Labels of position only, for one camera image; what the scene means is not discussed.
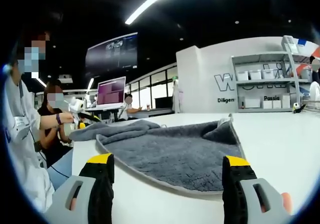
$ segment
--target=black shirt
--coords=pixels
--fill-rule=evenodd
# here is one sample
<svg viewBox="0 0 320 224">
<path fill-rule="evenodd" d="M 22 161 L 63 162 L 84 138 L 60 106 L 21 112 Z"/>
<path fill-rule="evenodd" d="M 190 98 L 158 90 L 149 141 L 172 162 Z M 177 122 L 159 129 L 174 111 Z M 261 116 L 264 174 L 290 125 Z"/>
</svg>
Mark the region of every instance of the black shirt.
<svg viewBox="0 0 320 224">
<path fill-rule="evenodd" d="M 54 114 L 59 114 L 62 113 L 61 109 L 54 109 L 54 113 L 48 110 L 46 106 L 41 106 L 38 109 L 38 113 L 40 116 L 45 116 L 45 115 L 54 115 Z M 45 135 L 48 136 L 50 133 L 51 129 L 45 130 Z M 58 134 L 55 134 L 56 136 L 52 140 L 51 145 L 49 146 L 48 149 L 42 149 L 43 153 L 45 154 L 46 157 L 46 165 L 47 167 L 50 167 L 52 164 L 54 164 L 56 161 L 58 161 L 62 156 L 64 156 L 69 150 L 71 150 L 71 147 L 64 146 L 60 142 L 60 139 L 58 137 Z"/>
</svg>

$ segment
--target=white wall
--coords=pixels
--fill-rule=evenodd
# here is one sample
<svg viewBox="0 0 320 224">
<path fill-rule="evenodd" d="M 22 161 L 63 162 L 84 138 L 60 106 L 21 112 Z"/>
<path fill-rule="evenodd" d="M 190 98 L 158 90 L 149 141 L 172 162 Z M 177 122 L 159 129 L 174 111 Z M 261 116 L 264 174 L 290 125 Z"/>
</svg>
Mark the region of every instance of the white wall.
<svg viewBox="0 0 320 224">
<path fill-rule="evenodd" d="M 283 51 L 281 41 L 282 37 L 258 37 L 224 42 L 202 49 L 192 46 L 177 52 L 179 85 L 183 91 L 182 111 L 184 113 L 236 112 L 236 102 L 218 102 L 218 98 L 236 98 L 231 56 Z M 299 51 L 310 56 L 317 47 L 318 45 L 307 42 L 305 47 L 299 47 Z M 230 86 L 221 89 L 217 81 L 223 77 L 224 80 L 230 78 L 232 81 Z"/>
</svg>

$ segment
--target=shelf unit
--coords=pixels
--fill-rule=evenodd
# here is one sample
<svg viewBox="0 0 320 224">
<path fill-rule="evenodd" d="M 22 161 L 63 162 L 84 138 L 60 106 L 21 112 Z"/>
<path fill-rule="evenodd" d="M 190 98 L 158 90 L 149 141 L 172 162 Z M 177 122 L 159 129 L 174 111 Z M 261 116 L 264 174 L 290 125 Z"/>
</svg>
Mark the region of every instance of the shelf unit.
<svg viewBox="0 0 320 224">
<path fill-rule="evenodd" d="M 236 68 L 239 66 L 245 65 L 256 65 L 256 64 L 269 64 L 269 63 L 279 63 L 282 66 L 283 70 L 286 70 L 286 64 L 289 64 L 289 68 L 293 72 L 293 77 L 287 75 L 286 71 L 284 71 L 284 78 L 280 79 L 262 79 L 262 80 L 248 80 L 248 81 L 237 81 L 236 80 L 236 104 L 239 106 L 239 95 L 238 88 L 240 86 L 246 85 L 268 85 L 268 84 L 284 84 L 287 85 L 287 91 L 290 92 L 290 85 L 294 85 L 296 89 L 296 100 L 295 102 L 301 105 L 301 94 L 300 94 L 300 84 L 309 84 L 309 80 L 299 79 L 295 64 L 307 64 L 310 65 L 309 57 L 300 54 L 292 54 L 289 51 L 287 45 L 287 51 L 273 51 L 273 52 L 264 52 L 257 53 L 245 56 L 232 56 L 232 65 L 234 70 L 234 77 L 236 76 Z M 238 109 L 239 113 L 260 113 L 260 112 L 290 112 L 292 109 L 262 109 L 262 108 L 248 108 L 248 109 Z"/>
</svg>

